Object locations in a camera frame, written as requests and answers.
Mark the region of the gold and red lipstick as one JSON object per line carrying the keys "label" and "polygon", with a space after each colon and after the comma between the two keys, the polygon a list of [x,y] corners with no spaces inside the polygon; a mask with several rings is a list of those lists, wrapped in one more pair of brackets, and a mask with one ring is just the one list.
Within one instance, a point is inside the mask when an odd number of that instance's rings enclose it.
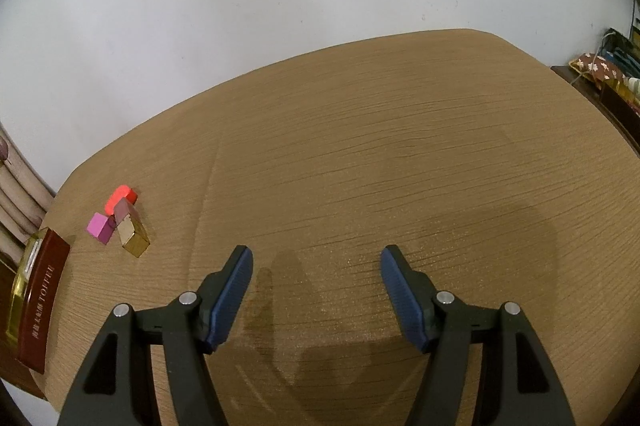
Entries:
{"label": "gold and red lipstick", "polygon": [[120,199],[114,206],[114,217],[122,248],[139,258],[150,246],[150,238],[134,205]]}

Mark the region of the pink rectangular block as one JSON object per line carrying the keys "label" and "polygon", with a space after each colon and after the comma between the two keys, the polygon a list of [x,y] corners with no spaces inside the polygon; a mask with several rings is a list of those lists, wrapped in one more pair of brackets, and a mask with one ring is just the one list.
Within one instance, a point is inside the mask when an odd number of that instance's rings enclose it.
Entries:
{"label": "pink rectangular block", "polygon": [[116,229],[114,217],[112,215],[104,215],[94,213],[88,222],[86,231],[93,238],[102,244],[107,244]]}

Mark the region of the red rounded square tape measure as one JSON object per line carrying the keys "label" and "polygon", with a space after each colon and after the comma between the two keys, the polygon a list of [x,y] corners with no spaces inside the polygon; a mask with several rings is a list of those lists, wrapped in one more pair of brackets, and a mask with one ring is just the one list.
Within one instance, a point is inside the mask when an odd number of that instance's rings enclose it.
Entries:
{"label": "red rounded square tape measure", "polygon": [[104,204],[104,212],[107,216],[115,214],[115,206],[121,199],[127,200],[130,204],[136,203],[138,194],[128,185],[118,186],[108,197]]}

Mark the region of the red gold toffee tin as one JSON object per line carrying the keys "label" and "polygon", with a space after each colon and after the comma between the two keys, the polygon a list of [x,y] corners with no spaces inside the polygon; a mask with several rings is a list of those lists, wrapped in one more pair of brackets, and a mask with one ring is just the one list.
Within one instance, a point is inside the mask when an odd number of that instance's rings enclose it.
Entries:
{"label": "red gold toffee tin", "polygon": [[10,293],[6,338],[18,362],[38,374],[46,369],[52,309],[70,245],[50,228],[27,241]]}

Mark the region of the beige patterned curtain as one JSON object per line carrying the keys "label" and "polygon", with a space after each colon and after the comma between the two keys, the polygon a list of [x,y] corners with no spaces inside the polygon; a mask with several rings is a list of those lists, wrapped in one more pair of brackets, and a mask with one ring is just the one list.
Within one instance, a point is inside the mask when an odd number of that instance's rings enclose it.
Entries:
{"label": "beige patterned curtain", "polygon": [[11,268],[24,254],[50,209],[54,192],[43,183],[1,127],[1,258]]}

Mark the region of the cluttered side shelf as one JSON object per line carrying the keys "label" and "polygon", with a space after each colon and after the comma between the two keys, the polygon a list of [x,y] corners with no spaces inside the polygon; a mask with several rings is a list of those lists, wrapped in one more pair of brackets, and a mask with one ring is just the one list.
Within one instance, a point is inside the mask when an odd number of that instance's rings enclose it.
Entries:
{"label": "cluttered side shelf", "polygon": [[627,35],[608,28],[594,52],[551,70],[587,98],[639,154],[638,3]]}

